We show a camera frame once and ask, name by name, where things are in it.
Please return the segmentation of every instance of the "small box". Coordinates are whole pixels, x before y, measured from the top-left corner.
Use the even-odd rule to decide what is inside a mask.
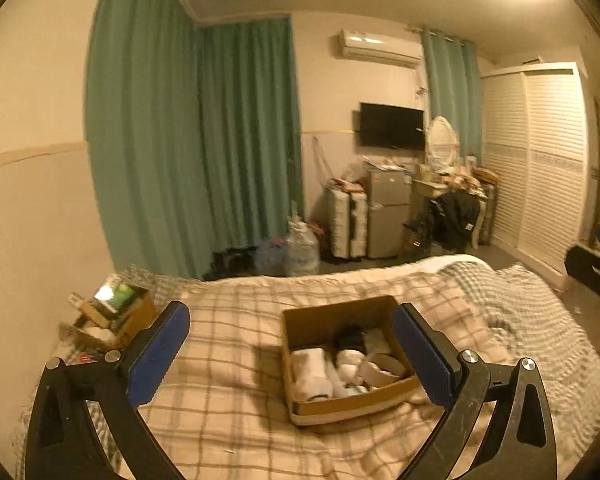
[[[392,296],[368,298],[325,306],[294,308],[282,313],[282,370],[286,404],[296,426],[312,426],[380,412],[404,402],[420,381],[394,337],[392,315],[398,303]],[[334,355],[335,337],[349,326],[380,328],[392,356],[407,369],[407,377],[367,394],[342,399],[297,402],[292,397],[294,380],[290,353],[299,348],[322,347]]]
[[[69,332],[75,338],[76,345],[81,348],[95,348],[103,352],[113,349],[123,350],[138,332],[149,328],[158,317],[154,306],[154,297],[144,288],[135,287],[134,289],[138,293],[138,297],[125,313],[125,317],[120,320],[120,325],[114,332],[114,339],[102,341],[86,333],[84,329],[93,321],[83,313],[78,316],[72,326],[68,327]]]

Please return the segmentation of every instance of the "white louvered wardrobe door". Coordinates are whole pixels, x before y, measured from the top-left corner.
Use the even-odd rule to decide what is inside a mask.
[[[586,118],[571,71],[525,73],[530,168],[519,248],[560,272],[586,200]]]
[[[522,74],[482,82],[482,163],[500,176],[493,235],[516,246],[522,227],[528,173],[528,132]]]

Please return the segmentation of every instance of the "white wall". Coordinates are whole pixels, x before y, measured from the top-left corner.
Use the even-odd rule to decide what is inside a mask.
[[[7,0],[0,9],[0,460],[8,470],[13,431],[58,323],[75,317],[67,294],[93,293],[112,271],[82,125],[96,4]]]
[[[504,68],[507,66],[518,66],[523,64],[524,62],[530,61],[537,57],[541,57],[542,62],[544,63],[573,61],[577,63],[580,71],[586,77],[589,77],[589,72],[587,71],[587,66],[585,64],[584,58],[582,57],[580,47],[577,45],[565,46],[561,48],[541,48],[539,50],[533,50],[531,52],[507,54],[498,58],[497,67]]]
[[[0,8],[0,152],[83,139],[96,2],[7,0]]]
[[[347,28],[418,42],[420,38],[401,23],[332,12],[294,12],[292,26],[303,132],[304,212],[309,219],[324,220],[326,197],[320,184],[323,178],[315,163],[313,137],[320,141],[335,176],[342,176],[361,155],[415,155],[407,150],[396,152],[356,146],[354,117],[361,102],[423,109],[425,121],[429,123],[426,96],[418,98],[415,94],[419,86],[415,70],[343,59],[338,54],[337,35]],[[478,66],[482,72],[494,69],[493,63],[481,57]],[[422,86],[426,88],[424,64],[419,72]]]

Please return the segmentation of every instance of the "white suitcase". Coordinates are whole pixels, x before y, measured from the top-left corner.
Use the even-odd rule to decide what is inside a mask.
[[[331,254],[360,258],[366,254],[366,194],[333,188],[329,194]]]

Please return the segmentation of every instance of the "green curtain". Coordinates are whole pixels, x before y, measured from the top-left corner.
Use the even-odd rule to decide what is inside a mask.
[[[460,155],[482,157],[482,81],[476,46],[471,41],[445,39],[443,32],[422,31],[429,82],[431,117],[443,116],[458,132]]]
[[[303,202],[290,20],[218,25],[202,36],[202,131],[218,244],[283,236],[290,201]]]
[[[177,0],[100,0],[85,123],[115,266],[202,278],[302,203],[289,20],[196,27]]]

